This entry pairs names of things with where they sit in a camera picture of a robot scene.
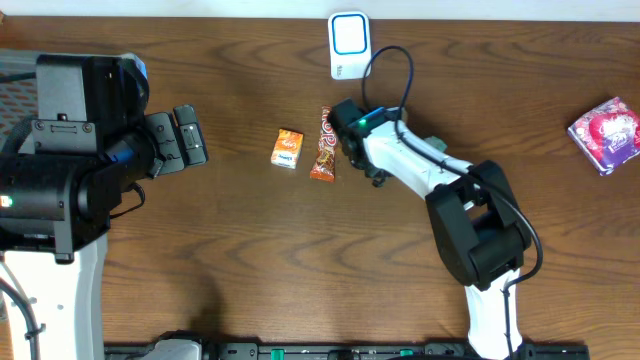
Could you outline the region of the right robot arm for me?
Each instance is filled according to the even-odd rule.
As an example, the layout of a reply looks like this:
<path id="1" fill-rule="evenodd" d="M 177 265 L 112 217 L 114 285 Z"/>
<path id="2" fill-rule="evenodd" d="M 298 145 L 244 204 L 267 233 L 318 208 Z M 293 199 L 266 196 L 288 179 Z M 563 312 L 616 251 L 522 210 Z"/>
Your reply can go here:
<path id="1" fill-rule="evenodd" d="M 513 287 L 532 232 L 502 169 L 451 157 L 413 134 L 396 108 L 365 113 L 346 99 L 328 121 L 351 165 L 380 186 L 395 177 L 426 204 L 438 254 L 465 288 L 468 341 L 477 355 L 505 359 L 522 343 Z"/>

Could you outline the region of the teal snack packet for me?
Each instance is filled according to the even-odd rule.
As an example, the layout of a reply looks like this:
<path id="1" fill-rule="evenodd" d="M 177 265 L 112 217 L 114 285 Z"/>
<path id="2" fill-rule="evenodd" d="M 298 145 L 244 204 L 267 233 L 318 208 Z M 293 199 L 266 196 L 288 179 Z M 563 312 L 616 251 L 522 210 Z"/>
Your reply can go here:
<path id="1" fill-rule="evenodd" d="M 424 141 L 440 152 L 445 152 L 447 149 L 447 144 L 436 136 L 425 138 Z"/>

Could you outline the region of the orange Top chocolate bar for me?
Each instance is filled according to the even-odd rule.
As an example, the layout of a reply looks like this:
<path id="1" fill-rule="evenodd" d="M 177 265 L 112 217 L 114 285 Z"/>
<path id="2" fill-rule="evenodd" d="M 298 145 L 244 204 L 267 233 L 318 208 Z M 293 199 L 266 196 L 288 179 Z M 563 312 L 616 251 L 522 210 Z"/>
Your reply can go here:
<path id="1" fill-rule="evenodd" d="M 318 152 L 310 170 L 310 177 L 326 182 L 335 181 L 335 151 L 338 138 L 329 122 L 330 106 L 322 107 L 321 130 L 318 141 Z"/>

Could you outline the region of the small orange box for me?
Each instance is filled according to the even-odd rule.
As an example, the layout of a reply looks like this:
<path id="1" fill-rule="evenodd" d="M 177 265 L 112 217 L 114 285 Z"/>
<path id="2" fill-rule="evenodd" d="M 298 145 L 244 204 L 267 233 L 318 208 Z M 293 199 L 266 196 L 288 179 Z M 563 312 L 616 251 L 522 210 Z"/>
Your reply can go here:
<path id="1" fill-rule="evenodd" d="M 280 129 L 271 154 L 271 163 L 276 166 L 295 169 L 303 140 L 304 135 L 302 133 Z"/>

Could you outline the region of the red purple snack packet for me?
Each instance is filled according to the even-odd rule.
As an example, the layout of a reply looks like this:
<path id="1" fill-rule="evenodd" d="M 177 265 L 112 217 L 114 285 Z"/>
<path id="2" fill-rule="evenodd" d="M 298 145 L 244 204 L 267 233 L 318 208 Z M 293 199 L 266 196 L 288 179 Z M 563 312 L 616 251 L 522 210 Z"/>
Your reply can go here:
<path id="1" fill-rule="evenodd" d="M 639 116 L 620 97 L 583 114 L 567 133 L 600 176 L 639 156 Z"/>

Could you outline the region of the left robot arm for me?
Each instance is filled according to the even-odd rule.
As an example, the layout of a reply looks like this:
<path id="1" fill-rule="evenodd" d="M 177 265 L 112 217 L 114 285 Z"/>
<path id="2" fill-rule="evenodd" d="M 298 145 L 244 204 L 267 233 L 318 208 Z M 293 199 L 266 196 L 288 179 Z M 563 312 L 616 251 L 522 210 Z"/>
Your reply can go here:
<path id="1" fill-rule="evenodd" d="M 101 359 L 101 281 L 122 196 L 192 164 L 193 109 L 148 114 L 133 55 L 43 54 L 38 111 L 1 152 L 1 294 L 17 359 Z"/>

